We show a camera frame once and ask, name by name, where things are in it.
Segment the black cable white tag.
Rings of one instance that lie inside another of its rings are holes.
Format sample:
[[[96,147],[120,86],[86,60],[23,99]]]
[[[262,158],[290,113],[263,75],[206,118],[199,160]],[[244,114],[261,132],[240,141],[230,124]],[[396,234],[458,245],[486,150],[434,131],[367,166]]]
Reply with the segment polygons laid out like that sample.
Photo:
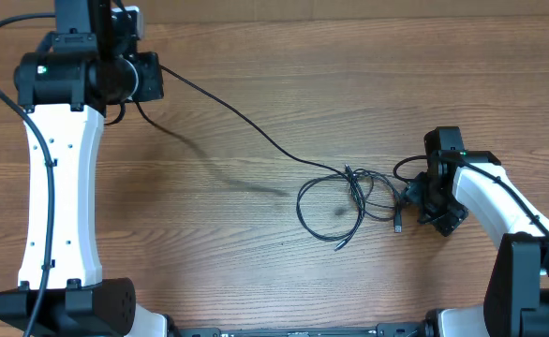
[[[393,221],[395,226],[402,225],[400,193],[385,174],[364,168],[353,169],[349,165],[345,165],[345,174],[349,178],[349,191],[361,220],[368,216],[379,222]],[[375,183],[382,183],[390,190],[393,200],[392,205],[378,204],[369,200]],[[367,210],[368,205],[390,211],[392,214],[386,216],[375,215]]]

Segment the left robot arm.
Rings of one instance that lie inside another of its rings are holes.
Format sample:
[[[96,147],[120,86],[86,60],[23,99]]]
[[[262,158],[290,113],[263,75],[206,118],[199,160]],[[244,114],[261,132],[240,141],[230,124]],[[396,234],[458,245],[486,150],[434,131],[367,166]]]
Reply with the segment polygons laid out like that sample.
[[[158,57],[141,52],[141,11],[119,1],[58,1],[56,28],[14,73],[30,181],[26,247],[0,320],[27,336],[173,336],[167,315],[107,279],[96,245],[96,161],[110,106],[161,99]]]

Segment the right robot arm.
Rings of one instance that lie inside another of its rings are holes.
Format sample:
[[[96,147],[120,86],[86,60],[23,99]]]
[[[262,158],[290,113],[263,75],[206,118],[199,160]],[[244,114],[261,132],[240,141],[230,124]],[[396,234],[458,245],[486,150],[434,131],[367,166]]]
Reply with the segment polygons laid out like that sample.
[[[408,336],[549,336],[549,219],[511,183],[489,151],[469,151],[456,126],[424,138],[427,169],[407,181],[403,198],[419,223],[443,236],[473,215],[497,249],[479,306],[437,309]]]

